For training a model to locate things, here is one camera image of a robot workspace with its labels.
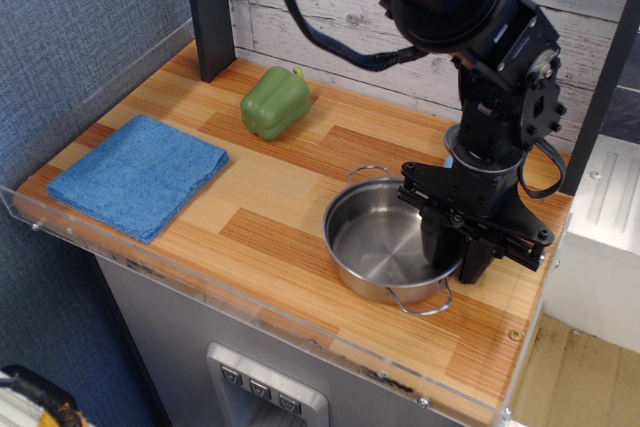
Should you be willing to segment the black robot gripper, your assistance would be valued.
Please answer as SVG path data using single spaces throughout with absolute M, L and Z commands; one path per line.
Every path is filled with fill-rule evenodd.
M 554 234 L 520 198 L 525 158 L 516 155 L 497 170 L 459 159 L 452 168 L 402 165 L 399 198 L 419 210 L 423 253 L 436 270 L 462 264 L 460 282 L 475 284 L 495 259 L 532 271 L 542 265 Z

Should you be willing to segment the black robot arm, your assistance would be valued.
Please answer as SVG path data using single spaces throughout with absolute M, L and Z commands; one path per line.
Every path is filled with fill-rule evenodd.
M 425 257 L 458 252 L 465 284 L 498 258 L 537 269 L 554 236 L 521 194 L 529 153 L 557 157 L 547 138 L 566 112 L 558 33 L 531 0 L 381 3 L 414 47 L 449 54 L 458 72 L 462 117 L 445 136 L 451 164 L 401 168 L 400 197 L 420 212 Z

